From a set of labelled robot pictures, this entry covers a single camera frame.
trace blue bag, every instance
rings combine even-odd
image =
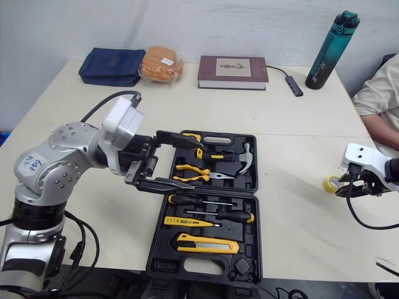
[[[138,67],[144,50],[94,48],[82,64],[79,75],[87,84],[131,87],[140,79]]]

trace white table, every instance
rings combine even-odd
[[[264,277],[398,280],[376,267],[375,257],[399,263],[399,230],[360,227],[345,199],[322,187],[327,176],[345,171],[339,165],[347,143],[373,146],[335,72],[324,88],[309,90],[304,86],[308,67],[284,67],[304,91],[296,98],[275,70],[269,71],[266,91],[198,89],[195,64],[186,64],[182,80],[174,85],[141,80],[134,88],[115,88],[82,83],[77,75],[81,63],[65,65],[0,149],[0,219],[12,210],[16,183],[12,165],[20,153],[45,140],[58,125],[81,119],[111,93],[133,89],[142,93],[139,110],[146,115],[139,134],[191,129],[256,135]],[[89,123],[100,125],[111,105]],[[171,146],[157,151],[154,177],[168,176],[173,152]],[[384,225],[398,220],[397,196],[392,192],[353,202],[365,222]],[[90,169],[76,185],[67,210],[98,232],[98,267],[143,270],[162,198],[138,192],[107,169]],[[67,221],[64,235],[68,257],[80,231]],[[82,264],[89,265],[93,256],[90,239]]]

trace label sticker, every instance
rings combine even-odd
[[[45,166],[47,160],[35,151],[27,155],[18,165],[18,171],[23,176],[34,176]]]
[[[175,63],[174,61],[172,61],[172,60],[170,60],[170,59],[167,59],[166,57],[164,57],[164,58],[161,60],[161,62],[162,62],[163,64],[166,64],[166,65],[169,65],[169,66],[171,66],[172,64]]]

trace open toolbox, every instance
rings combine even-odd
[[[204,149],[203,152],[199,149],[176,149],[170,178],[182,178],[183,181],[196,178],[185,181],[195,189],[165,196],[148,256],[147,272],[159,278],[256,287],[262,280],[259,202],[253,195],[258,183],[256,138],[253,135],[202,131],[182,133],[200,140]],[[194,171],[186,165],[198,169]],[[232,178],[206,181],[202,178],[206,175],[198,173],[204,169]],[[187,204],[184,202],[187,197],[196,203]],[[233,221],[226,219],[231,212],[239,214],[235,214]],[[185,262],[192,257],[212,260],[220,266],[222,273],[187,271]]]

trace black toolbox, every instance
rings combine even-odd
[[[196,157],[195,149],[176,149],[171,167],[170,178],[192,178],[199,176],[192,170],[176,170],[176,165],[190,164],[200,169],[235,176],[234,179],[210,179],[192,181],[195,186],[189,196],[202,198],[204,201],[230,203],[233,206],[203,204],[203,206],[176,206],[168,202],[170,195],[164,197],[158,222],[147,260],[147,272],[158,278],[178,280],[196,280],[202,282],[221,283],[235,287],[251,288],[259,286],[262,281],[262,249],[261,222],[259,219],[259,202],[253,195],[257,190],[257,153],[256,138],[253,135],[230,133],[212,133],[203,131],[183,131],[187,135],[201,136],[205,153],[236,153],[245,151],[244,144],[249,143],[252,153],[252,164],[249,169],[239,175],[244,162],[212,162],[205,163]],[[189,214],[187,211],[247,211],[254,214],[254,222],[238,223],[220,220],[213,215]],[[166,216],[192,218],[219,224],[219,227],[185,227],[165,225]],[[214,254],[177,251],[176,239],[180,234],[197,237],[235,240],[239,244],[236,254]],[[189,257],[210,259],[217,263],[223,272],[220,275],[189,272],[185,270],[185,260]]]

